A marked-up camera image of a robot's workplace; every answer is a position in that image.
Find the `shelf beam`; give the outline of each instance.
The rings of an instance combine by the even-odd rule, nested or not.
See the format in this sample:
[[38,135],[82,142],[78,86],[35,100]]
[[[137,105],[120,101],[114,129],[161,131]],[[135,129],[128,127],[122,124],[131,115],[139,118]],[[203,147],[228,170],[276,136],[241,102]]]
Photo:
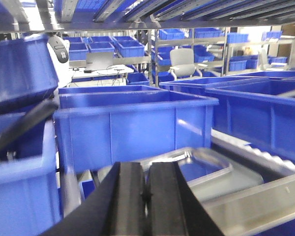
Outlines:
[[271,5],[271,6],[263,7],[261,9],[256,9],[256,10],[247,12],[246,14],[243,14],[243,15],[235,16],[235,17],[233,17],[233,19],[236,19],[236,20],[245,19],[248,17],[260,15],[262,13],[271,12],[271,11],[274,11],[277,9],[288,8],[293,5],[295,5],[295,0],[294,1],[285,1],[283,3],[275,3],[274,2],[273,5]]
[[78,0],[62,0],[61,22],[71,22]]
[[183,15],[183,20],[194,20],[199,17],[208,15],[210,13],[223,10],[226,7],[233,6],[235,4],[241,3],[242,0],[233,0],[233,1],[227,1],[227,2],[215,2],[214,4],[210,4],[208,7],[196,9],[194,11],[191,11],[190,13],[186,13]]
[[106,0],[101,8],[95,13],[94,21],[104,22],[111,14],[114,13],[125,0]]
[[253,9],[259,6],[263,6],[265,4],[269,4],[271,2],[275,2],[277,0],[258,0],[258,1],[253,1],[252,3],[249,3],[245,6],[240,6],[240,7],[235,7],[230,10],[224,10],[219,13],[213,14],[212,16],[209,16],[207,19],[209,20],[218,20],[224,17],[232,16],[234,14],[240,13],[247,11],[249,9]]
[[276,10],[276,11],[265,13],[262,16],[259,16],[258,19],[269,18],[269,17],[272,17],[272,16],[278,16],[278,15],[281,15],[281,14],[284,14],[284,13],[288,13],[288,15],[289,15],[289,14],[291,14],[291,12],[295,12],[295,6],[291,7],[291,8],[279,9],[279,10]]
[[17,20],[18,23],[28,23],[28,17],[19,0],[0,0],[0,3]]
[[164,7],[175,0],[150,0],[143,1],[135,8],[133,8],[130,12],[128,12],[124,19],[127,22],[135,21],[143,16],[151,15],[152,13],[158,11],[161,7]]
[[164,12],[161,12],[156,16],[156,18],[160,21],[165,21],[188,12],[195,7],[200,7],[206,3],[209,3],[210,1],[211,0],[185,0],[175,6],[170,7]]

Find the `blue plastic bin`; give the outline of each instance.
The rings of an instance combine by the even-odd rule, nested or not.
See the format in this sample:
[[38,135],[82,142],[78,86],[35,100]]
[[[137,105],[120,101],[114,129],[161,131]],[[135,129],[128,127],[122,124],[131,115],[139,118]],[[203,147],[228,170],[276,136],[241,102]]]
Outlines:
[[247,60],[246,69],[256,69],[258,66],[258,55],[235,56],[230,58],[230,61],[243,61],[243,60]]
[[49,97],[58,86],[45,35],[0,42],[0,114]]
[[64,40],[69,40],[70,44],[72,43],[84,43],[81,37],[63,37]]
[[112,38],[110,36],[93,36],[90,37],[90,43],[101,43],[101,42],[112,42]]
[[[0,116],[0,132],[23,113]],[[0,151],[0,235],[38,235],[60,221],[53,122],[42,122]],[[7,151],[16,159],[4,161]]]
[[266,41],[272,38],[280,38],[283,31],[269,31],[262,33],[262,41]]
[[73,43],[69,48],[70,60],[86,60],[89,49],[84,43]]
[[185,33],[179,29],[160,29],[159,38],[164,40],[183,39],[185,38]]
[[204,96],[206,88],[218,87],[221,82],[228,82],[233,80],[245,80],[252,77],[246,76],[223,76],[223,77],[208,77],[208,78],[198,78],[198,79],[186,79],[186,80],[177,80],[171,82],[162,82],[159,84],[159,87],[162,89],[167,89],[170,91],[176,92],[185,92],[195,95]]
[[118,41],[117,48],[124,58],[144,57],[144,45],[138,41]]
[[91,53],[114,52],[115,48],[109,42],[90,43],[88,45]]
[[127,85],[146,85],[149,86],[148,78],[144,73],[130,73],[126,79]]
[[236,76],[264,76],[270,78],[291,78],[295,77],[295,71],[258,71],[251,73],[238,74]]
[[228,43],[244,43],[248,42],[248,34],[247,33],[228,33],[227,34],[227,42]]
[[195,38],[214,38],[220,37],[223,32],[216,28],[195,28]]
[[99,86],[99,87],[72,87],[72,88],[59,88],[59,94],[66,93],[94,93],[94,92],[140,92],[148,90],[159,90],[159,88],[133,85],[133,86]]
[[208,88],[220,101],[213,127],[295,162],[295,98],[275,96],[293,89],[295,80],[269,78]]
[[229,71],[237,71],[246,69],[247,60],[235,60],[229,62]]
[[268,57],[269,63],[278,62],[278,63],[286,63],[287,57]]
[[213,61],[214,55],[212,53],[203,51],[194,53],[194,61],[195,62],[206,62],[206,61]]
[[182,147],[209,147],[212,107],[218,104],[166,90],[59,98],[54,119],[60,163],[77,173]]
[[[153,83],[155,84],[155,70],[152,70],[152,78]],[[168,71],[160,71],[158,72],[158,81],[160,82],[166,82],[166,81],[173,81],[174,78]]]

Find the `metal shelf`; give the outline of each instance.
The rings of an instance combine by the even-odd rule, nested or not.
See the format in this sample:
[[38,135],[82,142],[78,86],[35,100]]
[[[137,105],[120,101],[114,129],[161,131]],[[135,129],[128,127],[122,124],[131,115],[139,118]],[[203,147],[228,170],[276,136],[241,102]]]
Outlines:
[[249,73],[249,72],[255,72],[257,69],[246,69],[241,71],[229,71],[229,63],[230,58],[233,55],[234,49],[239,47],[245,47],[245,46],[252,46],[252,45],[261,45],[262,47],[264,45],[282,45],[282,44],[291,44],[293,46],[294,43],[294,36],[288,36],[283,35],[279,40],[273,40],[273,41],[261,41],[261,42],[244,42],[244,43],[227,43],[226,44],[226,60],[225,60],[225,75],[234,75],[234,74],[240,74],[240,73]]
[[[151,57],[132,57],[132,58],[114,58],[113,65],[131,65],[131,64],[141,64],[141,63],[151,63]],[[69,61],[69,68],[86,67],[85,60],[71,60]]]
[[23,7],[18,0],[0,0],[14,21],[0,12],[0,32],[167,29],[283,25],[295,22],[295,0],[105,0],[96,8],[80,8],[77,0],[63,0],[48,8]]

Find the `blue bin rim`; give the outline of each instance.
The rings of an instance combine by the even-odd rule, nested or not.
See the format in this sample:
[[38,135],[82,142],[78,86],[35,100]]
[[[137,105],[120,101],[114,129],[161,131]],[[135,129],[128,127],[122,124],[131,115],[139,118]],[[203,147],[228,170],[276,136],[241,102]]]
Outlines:
[[92,48],[92,45],[100,45],[100,44],[107,44],[107,45],[109,44],[110,46],[106,48],[114,48],[110,42],[92,42],[92,43],[89,43],[88,45],[90,48]]
[[272,73],[272,72],[274,72],[274,73],[280,72],[280,73],[282,73],[282,76],[280,76],[280,77],[278,77],[278,76],[266,76],[266,77],[270,77],[270,78],[285,78],[283,74],[288,74],[290,72],[295,72],[295,70],[284,70],[284,71],[262,71],[262,70],[260,70],[260,71],[250,72],[250,73],[240,73],[240,74],[234,74],[234,75],[229,75],[229,76],[241,76],[241,75],[243,75],[243,76],[250,76],[249,74],[251,74],[252,76],[258,76],[258,77],[260,77],[261,75],[254,75],[254,74],[260,73],[260,72],[265,72],[265,73],[269,73],[269,74]]
[[[74,115],[79,117],[94,115],[94,114],[108,114],[113,112],[126,112],[126,111],[146,111],[146,110],[158,110],[166,108],[177,108],[185,107],[186,104],[193,106],[208,106],[208,105],[218,105],[218,99],[194,94],[188,94],[183,92],[173,92],[168,90],[150,90],[142,92],[142,94],[157,94],[157,93],[177,93],[182,94],[184,97],[190,97],[187,100],[176,100],[176,101],[156,101],[156,102],[144,102],[144,103],[130,103],[130,104],[121,104],[121,105],[111,105],[105,107],[78,107],[78,108],[64,108],[55,111],[54,118],[65,118],[68,115]],[[63,94],[64,96],[81,96],[85,94]]]
[[[261,78],[263,79],[264,77],[260,76],[230,76],[230,77],[235,77],[235,78],[242,78],[242,80],[247,80],[247,79],[255,79],[255,78]],[[176,80],[176,81],[167,81],[167,82],[160,82],[160,86],[184,86],[184,87],[192,87],[192,88],[203,88],[203,87],[210,87],[210,86],[217,86],[217,85],[225,85],[230,81],[221,81],[221,82],[213,82],[210,84],[198,84],[198,83],[193,83],[196,81],[201,81],[203,79],[210,79],[210,78],[229,78],[226,76],[222,77],[199,77],[196,79],[187,79],[187,80]]]
[[[129,43],[129,42],[134,42],[134,43],[136,43],[136,44],[138,44],[137,46],[126,46],[126,47],[124,47],[123,45],[122,45],[122,43]],[[131,41],[131,40],[128,40],[128,41],[117,41],[117,44],[120,46],[120,47],[122,47],[122,48],[144,48],[144,45],[142,44],[142,43],[140,43],[139,41]]]
[[26,37],[20,38],[20,39],[1,41],[0,42],[0,47],[5,47],[5,46],[8,46],[8,45],[13,45],[13,44],[22,44],[22,43],[38,41],[38,40],[43,40],[47,44],[48,36],[45,35],[45,34],[33,34],[33,35],[26,36]]
[[[21,117],[25,113],[1,116]],[[45,122],[42,154],[30,158],[0,163],[0,184],[56,173],[56,144],[52,120]]]
[[[154,90],[161,90],[161,88],[157,88],[157,87],[153,87],[153,86],[148,86],[148,85],[124,85],[124,86],[100,86],[100,88],[110,88],[110,89],[113,89],[113,88],[126,88],[126,89],[129,89],[129,91],[100,91],[100,92],[85,92],[87,94],[92,94],[92,93],[127,93],[127,92],[131,92],[131,93],[134,93],[134,92],[147,92],[149,90],[131,90],[131,88],[142,88],[142,87],[146,87],[146,88],[153,88]],[[59,88],[59,96],[62,96],[64,94],[70,94],[70,93],[62,93],[61,91],[65,91],[67,89],[74,89],[74,90],[80,90],[82,87],[69,87],[69,88]],[[99,88],[99,86],[88,86],[87,88]]]
[[274,102],[276,104],[295,107],[295,98],[292,98],[292,97],[278,97],[276,95],[271,95],[271,94],[242,92],[242,91],[233,91],[233,90],[223,89],[231,85],[243,85],[243,84],[260,83],[260,82],[266,82],[266,81],[271,81],[271,79],[263,77],[263,78],[247,79],[245,81],[229,81],[223,84],[222,86],[218,86],[215,88],[206,88],[205,91],[206,93],[209,93],[209,94],[213,93],[213,94],[227,95],[232,97],[240,97],[245,99],[253,99],[257,101]]

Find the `office chair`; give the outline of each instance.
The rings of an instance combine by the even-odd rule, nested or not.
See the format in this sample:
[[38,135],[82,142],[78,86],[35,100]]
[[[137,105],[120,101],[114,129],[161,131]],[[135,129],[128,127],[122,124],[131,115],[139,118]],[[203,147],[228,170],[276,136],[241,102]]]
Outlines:
[[267,59],[267,53],[264,48],[261,48],[259,51],[259,61],[261,63],[260,69],[261,70],[266,70],[266,71],[283,71],[283,70],[288,70],[289,67],[287,63],[279,63],[279,62],[273,62],[269,64],[268,59]]
[[178,48],[173,49],[170,52],[170,58],[172,66],[170,67],[169,72],[174,77],[174,80],[177,80],[178,77],[190,76],[197,71],[202,77],[200,68],[206,68],[205,64],[194,64],[194,52],[191,48]]

